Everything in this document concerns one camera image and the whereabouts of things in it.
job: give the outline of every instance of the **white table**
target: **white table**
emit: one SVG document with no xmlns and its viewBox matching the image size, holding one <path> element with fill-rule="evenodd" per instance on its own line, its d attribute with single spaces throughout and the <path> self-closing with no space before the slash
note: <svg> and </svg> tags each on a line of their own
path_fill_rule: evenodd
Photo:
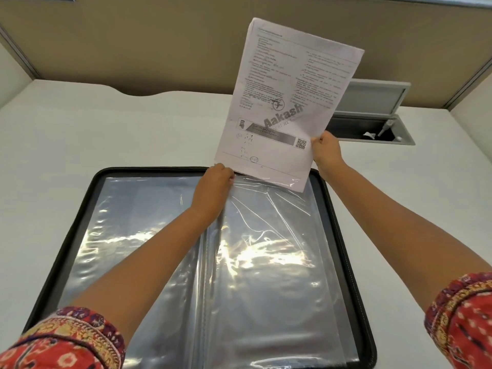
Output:
<svg viewBox="0 0 492 369">
<path fill-rule="evenodd" d="M 21 332 L 95 173 L 211 165 L 230 99 L 130 97 L 106 86 L 36 80 L 0 110 L 0 349 Z M 492 165 L 448 111 L 398 114 L 416 146 L 342 142 L 345 160 L 492 262 Z M 377 368 L 449 368 L 402 281 L 331 194 Z"/>
</svg>

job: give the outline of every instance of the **sleeve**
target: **sleeve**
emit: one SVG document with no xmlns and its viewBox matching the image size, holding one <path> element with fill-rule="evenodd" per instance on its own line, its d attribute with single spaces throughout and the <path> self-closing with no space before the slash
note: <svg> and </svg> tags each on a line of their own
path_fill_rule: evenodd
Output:
<svg viewBox="0 0 492 369">
<path fill-rule="evenodd" d="M 451 282 L 428 308 L 424 325 L 455 368 L 492 367 L 492 273 Z"/>
<path fill-rule="evenodd" d="M 0 353 L 0 369 L 121 369 L 125 343 L 116 328 L 87 308 L 65 307 Z"/>
</svg>

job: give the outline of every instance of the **open gray lid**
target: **open gray lid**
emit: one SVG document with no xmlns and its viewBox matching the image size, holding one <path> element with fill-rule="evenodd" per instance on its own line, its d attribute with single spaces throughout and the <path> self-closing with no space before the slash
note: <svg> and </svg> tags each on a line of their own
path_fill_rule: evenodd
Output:
<svg viewBox="0 0 492 369">
<path fill-rule="evenodd" d="M 391 116 L 409 89 L 404 81 L 352 79 L 335 115 Z"/>
</svg>

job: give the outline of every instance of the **gray desk power box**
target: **gray desk power box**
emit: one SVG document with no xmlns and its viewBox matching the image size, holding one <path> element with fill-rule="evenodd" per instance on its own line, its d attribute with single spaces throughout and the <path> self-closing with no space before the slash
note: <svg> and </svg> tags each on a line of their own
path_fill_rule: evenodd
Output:
<svg viewBox="0 0 492 369">
<path fill-rule="evenodd" d="M 326 129 L 344 141 L 415 145 L 396 111 L 410 83 L 352 79 Z"/>
</svg>

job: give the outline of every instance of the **paper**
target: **paper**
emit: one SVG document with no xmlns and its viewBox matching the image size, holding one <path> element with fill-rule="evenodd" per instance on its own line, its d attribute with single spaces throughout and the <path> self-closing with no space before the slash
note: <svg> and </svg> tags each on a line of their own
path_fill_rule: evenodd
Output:
<svg viewBox="0 0 492 369">
<path fill-rule="evenodd" d="M 363 53 L 254 18 L 216 162 L 304 191 L 310 139 L 328 125 Z"/>
</svg>

